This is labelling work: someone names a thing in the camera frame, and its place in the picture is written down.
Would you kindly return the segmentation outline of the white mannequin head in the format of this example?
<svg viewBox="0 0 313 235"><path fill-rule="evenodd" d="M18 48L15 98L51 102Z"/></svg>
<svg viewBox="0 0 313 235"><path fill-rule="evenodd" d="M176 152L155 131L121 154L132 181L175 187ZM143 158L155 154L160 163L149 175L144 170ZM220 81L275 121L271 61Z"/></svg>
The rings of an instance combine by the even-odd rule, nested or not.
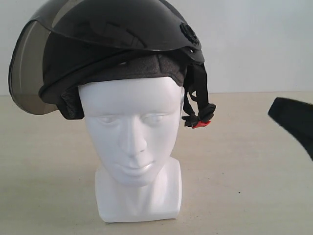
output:
<svg viewBox="0 0 313 235"><path fill-rule="evenodd" d="M183 88L170 77L93 82L79 87L85 123L101 165L100 217L108 223L174 219L182 199L171 157Z"/></svg>

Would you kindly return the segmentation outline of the black helmet with visor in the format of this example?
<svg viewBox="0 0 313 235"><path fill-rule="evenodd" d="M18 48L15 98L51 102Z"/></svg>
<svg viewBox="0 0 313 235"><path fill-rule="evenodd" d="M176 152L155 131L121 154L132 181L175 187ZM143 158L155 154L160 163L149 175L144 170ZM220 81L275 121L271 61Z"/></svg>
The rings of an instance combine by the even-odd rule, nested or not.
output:
<svg viewBox="0 0 313 235"><path fill-rule="evenodd" d="M154 55L160 76L185 89L183 120L205 127L216 106L208 100L201 43L184 17L165 0L49 0L23 27L8 73L15 104L30 114L56 110L82 119L80 85L130 78L119 65Z"/></svg>

